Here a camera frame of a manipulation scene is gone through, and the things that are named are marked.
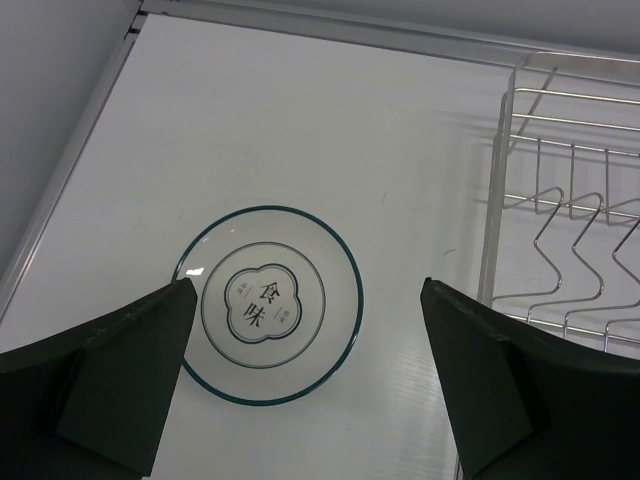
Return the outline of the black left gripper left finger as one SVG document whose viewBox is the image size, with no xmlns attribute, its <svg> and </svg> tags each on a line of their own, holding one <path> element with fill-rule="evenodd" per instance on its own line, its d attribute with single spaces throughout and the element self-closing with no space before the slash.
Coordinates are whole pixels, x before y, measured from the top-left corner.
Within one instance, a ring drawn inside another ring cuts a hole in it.
<svg viewBox="0 0 640 480">
<path fill-rule="evenodd" d="M 196 306 L 182 279 L 3 353 L 2 478 L 150 476 Z"/>
</svg>

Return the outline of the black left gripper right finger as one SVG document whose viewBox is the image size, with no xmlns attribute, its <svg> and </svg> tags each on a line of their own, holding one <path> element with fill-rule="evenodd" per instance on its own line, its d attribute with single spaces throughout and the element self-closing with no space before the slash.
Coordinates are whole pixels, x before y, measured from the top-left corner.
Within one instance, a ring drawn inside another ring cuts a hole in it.
<svg viewBox="0 0 640 480">
<path fill-rule="evenodd" d="M 467 479 L 636 479 L 639 363 L 428 278 L 421 307 Z"/>
</svg>

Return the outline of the white plate with teal rim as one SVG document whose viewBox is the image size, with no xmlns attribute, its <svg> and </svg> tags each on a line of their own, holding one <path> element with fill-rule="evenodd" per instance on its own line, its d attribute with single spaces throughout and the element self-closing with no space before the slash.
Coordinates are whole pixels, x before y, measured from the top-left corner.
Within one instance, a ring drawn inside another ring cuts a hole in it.
<svg viewBox="0 0 640 480">
<path fill-rule="evenodd" d="M 200 232 L 173 279 L 198 295 L 182 366 L 209 393 L 267 407 L 323 385 L 360 333 L 364 286 L 343 238 L 283 205 L 229 213 Z"/>
</svg>

